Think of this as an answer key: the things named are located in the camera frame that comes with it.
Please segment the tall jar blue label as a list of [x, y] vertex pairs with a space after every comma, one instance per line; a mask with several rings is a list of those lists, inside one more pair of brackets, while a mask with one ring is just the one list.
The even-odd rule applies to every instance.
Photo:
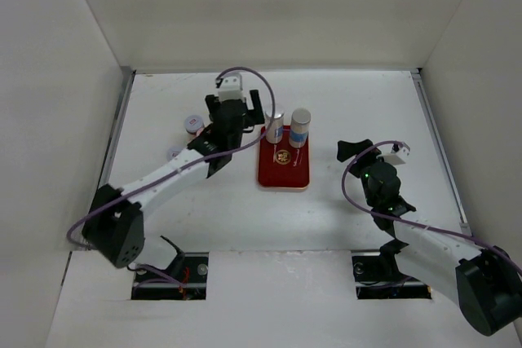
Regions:
[[290, 122], [289, 143], [292, 148], [301, 148], [307, 141], [311, 113], [306, 108], [296, 108]]
[[272, 107], [266, 107], [264, 115], [268, 129], [265, 138], [269, 143], [278, 144], [283, 138], [285, 110], [276, 104], [275, 112], [272, 111]]

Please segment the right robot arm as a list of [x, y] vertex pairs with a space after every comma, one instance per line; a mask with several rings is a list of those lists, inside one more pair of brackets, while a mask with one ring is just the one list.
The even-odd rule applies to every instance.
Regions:
[[392, 240], [381, 249], [380, 273], [420, 280], [453, 302], [480, 334], [492, 336], [521, 317], [521, 269], [501, 248], [460, 232], [423, 222], [400, 194], [396, 167], [410, 154], [407, 143], [338, 141], [337, 159], [347, 163], [345, 175], [361, 181], [365, 205], [349, 203], [369, 214]]

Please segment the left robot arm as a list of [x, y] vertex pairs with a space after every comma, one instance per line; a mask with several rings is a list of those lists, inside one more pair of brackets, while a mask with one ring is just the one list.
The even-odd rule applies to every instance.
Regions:
[[211, 123], [176, 157], [141, 179], [96, 193], [82, 237], [117, 269], [146, 264], [164, 281], [183, 272], [178, 250], [167, 240], [146, 236], [145, 224], [156, 209], [188, 187], [220, 171], [241, 146], [244, 131], [264, 122], [257, 90], [249, 108], [241, 91], [207, 95]]

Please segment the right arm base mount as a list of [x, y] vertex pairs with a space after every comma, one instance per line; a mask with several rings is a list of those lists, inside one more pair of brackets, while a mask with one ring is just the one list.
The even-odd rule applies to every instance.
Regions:
[[360, 300], [427, 299], [431, 288], [419, 280], [399, 271], [395, 256], [406, 247], [391, 240], [378, 252], [352, 254], [352, 270], [356, 296]]

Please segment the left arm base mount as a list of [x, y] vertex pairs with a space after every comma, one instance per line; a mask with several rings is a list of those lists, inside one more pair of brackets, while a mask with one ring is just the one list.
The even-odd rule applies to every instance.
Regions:
[[134, 273], [130, 299], [134, 301], [202, 301], [206, 300], [210, 255], [208, 253], [184, 252], [165, 236], [160, 244], [172, 255], [165, 269], [153, 267], [161, 272], [137, 267], [127, 267]]

